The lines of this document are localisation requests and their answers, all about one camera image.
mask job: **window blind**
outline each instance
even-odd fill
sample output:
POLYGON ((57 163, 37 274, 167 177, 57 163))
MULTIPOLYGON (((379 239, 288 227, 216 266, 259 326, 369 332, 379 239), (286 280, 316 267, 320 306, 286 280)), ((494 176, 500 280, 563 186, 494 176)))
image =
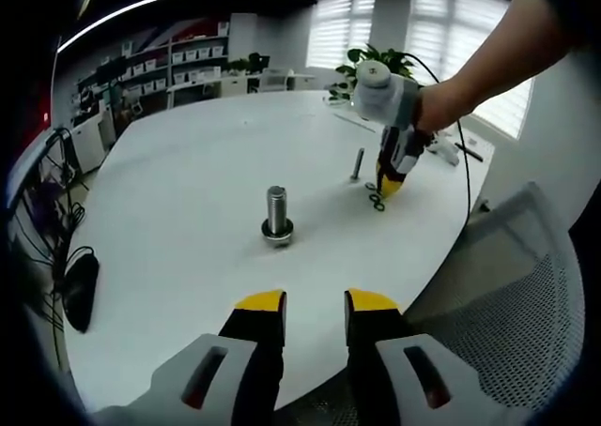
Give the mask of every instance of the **window blind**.
POLYGON ((307 67, 336 68, 347 63, 347 51, 365 49, 376 0, 317 0, 314 7, 307 67))
MULTIPOLYGON (((508 8, 505 0, 412 0, 406 48, 442 80, 453 77, 480 47, 508 8)), ((414 69, 422 84, 434 81, 414 69)), ((532 80, 480 105, 474 115, 513 138, 519 138, 532 80)))

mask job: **metal bolt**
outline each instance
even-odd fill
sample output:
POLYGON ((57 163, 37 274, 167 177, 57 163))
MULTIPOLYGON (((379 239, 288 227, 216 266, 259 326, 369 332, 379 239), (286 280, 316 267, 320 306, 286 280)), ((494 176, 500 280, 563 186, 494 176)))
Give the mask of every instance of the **metal bolt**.
POLYGON ((355 159, 355 169, 353 170, 353 174, 350 175, 350 180, 352 180, 353 182, 356 182, 357 180, 359 180, 359 171, 361 170, 361 164, 363 162, 363 154, 364 153, 365 153, 364 147, 359 149, 359 152, 357 153, 357 158, 355 159))
POLYGON ((267 190, 267 225, 275 236, 285 229, 285 188, 270 187, 267 190))
POLYGON ((267 190, 267 219, 263 221, 261 232, 274 247, 290 243, 294 225, 286 217, 286 193, 284 187, 273 186, 267 190))

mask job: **wall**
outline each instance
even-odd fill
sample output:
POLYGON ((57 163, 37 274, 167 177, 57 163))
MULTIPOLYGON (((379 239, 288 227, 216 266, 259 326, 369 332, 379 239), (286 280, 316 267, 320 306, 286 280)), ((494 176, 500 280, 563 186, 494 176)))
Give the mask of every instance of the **wall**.
POLYGON ((376 0, 369 43, 379 50, 405 49, 411 0, 376 0))
POLYGON ((247 58, 249 53, 254 52, 256 19, 254 13, 232 13, 229 24, 229 61, 247 58))
POLYGON ((537 76, 517 142, 477 119, 465 120, 464 126, 497 147, 483 187, 492 205, 534 180, 566 225, 578 219, 601 179, 598 74, 598 61, 579 53, 537 76))
MULTIPOLYGON (((378 49, 404 49, 411 0, 376 0, 372 17, 370 44, 378 49)), ((312 8, 303 8, 284 18, 281 24, 281 56, 279 66, 295 72, 316 76, 315 86, 340 82, 340 74, 333 69, 307 68, 307 45, 311 31, 312 8)))
POLYGON ((254 34, 254 51, 261 55, 270 55, 270 66, 278 67, 282 55, 280 38, 282 33, 282 20, 258 16, 256 18, 256 32, 254 34))

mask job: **white shelving unit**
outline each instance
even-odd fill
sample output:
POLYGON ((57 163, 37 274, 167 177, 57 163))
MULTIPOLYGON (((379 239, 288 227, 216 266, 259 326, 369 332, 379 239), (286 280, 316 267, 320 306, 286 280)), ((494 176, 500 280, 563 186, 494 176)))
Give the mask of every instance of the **white shelving unit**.
MULTIPOLYGON (((194 60, 183 60, 182 62, 173 63, 172 55, 174 53, 174 50, 177 50, 177 52, 186 53, 186 51, 206 49, 208 46, 194 47, 194 44, 206 43, 206 42, 210 42, 210 41, 219 43, 219 46, 221 46, 221 47, 223 47, 223 49, 227 50, 228 40, 229 40, 228 35, 213 36, 213 37, 195 37, 195 38, 183 39, 183 40, 179 40, 179 41, 173 41, 172 39, 169 39, 169 41, 163 45, 144 49, 143 51, 140 51, 138 53, 133 53, 132 55, 127 57, 128 66, 130 67, 130 75, 128 77, 123 76, 121 78, 121 82, 127 88, 128 85, 135 85, 135 84, 143 85, 144 83, 154 82, 156 79, 165 78, 166 79, 166 87, 165 88, 154 90, 153 92, 147 93, 147 94, 143 93, 142 96, 152 95, 155 93, 162 93, 162 92, 166 91, 167 88, 169 88, 170 86, 172 86, 174 84, 173 68, 175 68, 175 67, 193 68, 193 67, 198 67, 198 66, 206 66, 207 67, 207 66, 211 66, 211 63, 213 64, 212 66, 217 66, 217 64, 220 63, 220 61, 227 60, 227 58, 228 58, 228 53, 223 52, 223 54, 221 54, 219 56, 211 56, 209 58, 196 58, 194 60), (153 58, 156 59, 156 61, 157 61, 156 62, 157 67, 150 69, 148 71, 145 70, 144 72, 139 73, 139 74, 135 74, 135 75, 133 74, 133 67, 135 65, 144 64, 147 60, 151 60, 153 58)), ((96 72, 88 75, 82 81, 80 81, 78 84, 82 85, 82 86, 86 86, 86 81, 88 81, 89 84, 87 84, 87 86, 93 86, 95 84, 95 81, 94 81, 95 75, 96 75, 96 72)))

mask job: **computer mouse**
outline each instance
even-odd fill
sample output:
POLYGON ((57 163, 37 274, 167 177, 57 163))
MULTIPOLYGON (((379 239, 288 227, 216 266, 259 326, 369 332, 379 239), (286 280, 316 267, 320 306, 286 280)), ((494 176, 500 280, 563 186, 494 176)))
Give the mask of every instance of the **computer mouse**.
POLYGON ((89 253, 78 257, 65 275, 63 309, 70 324, 80 332, 86 332, 90 324, 99 269, 98 259, 89 253))

